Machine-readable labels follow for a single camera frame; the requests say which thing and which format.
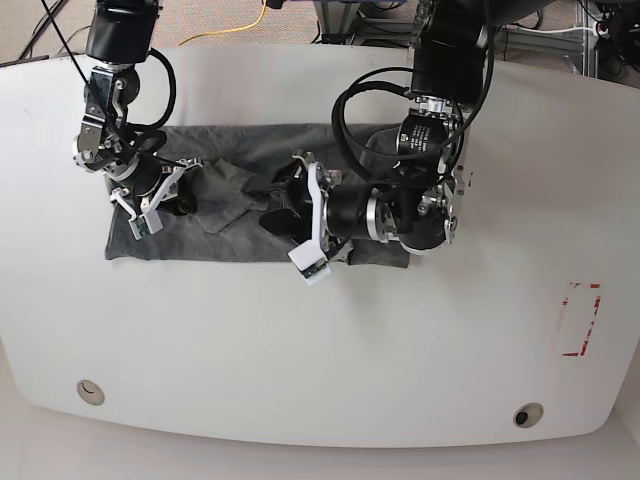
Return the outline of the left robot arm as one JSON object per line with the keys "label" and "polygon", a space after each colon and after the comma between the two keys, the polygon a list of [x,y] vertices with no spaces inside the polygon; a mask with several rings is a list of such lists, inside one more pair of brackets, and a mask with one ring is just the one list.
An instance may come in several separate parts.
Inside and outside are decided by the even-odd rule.
{"label": "left robot arm", "polygon": [[[359,183],[343,183],[339,171],[301,153],[273,177],[246,184],[246,195],[269,204],[260,227],[290,240],[289,257],[303,270],[327,265],[354,240],[396,242],[414,255],[449,243],[466,136],[488,96],[497,30],[541,8],[539,1],[419,2],[410,84],[387,81],[385,69],[370,72],[331,112],[338,150]],[[374,91],[415,102],[391,151],[359,142],[346,122],[347,103]]]}

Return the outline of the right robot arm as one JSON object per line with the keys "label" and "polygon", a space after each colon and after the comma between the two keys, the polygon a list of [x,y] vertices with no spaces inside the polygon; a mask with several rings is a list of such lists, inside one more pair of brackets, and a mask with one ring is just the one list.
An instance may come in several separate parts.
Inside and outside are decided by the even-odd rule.
{"label": "right robot arm", "polygon": [[[168,140],[163,128],[177,99],[173,66],[151,46],[160,11],[157,1],[96,3],[86,53],[98,64],[81,76],[85,110],[74,140],[75,163],[111,182],[110,200],[129,214],[136,238],[161,230],[161,212],[196,212],[197,201],[185,175],[202,164],[198,158],[170,160],[159,154]],[[155,122],[133,123],[129,107],[140,92],[135,67],[148,58],[158,60],[167,73],[168,101]]]}

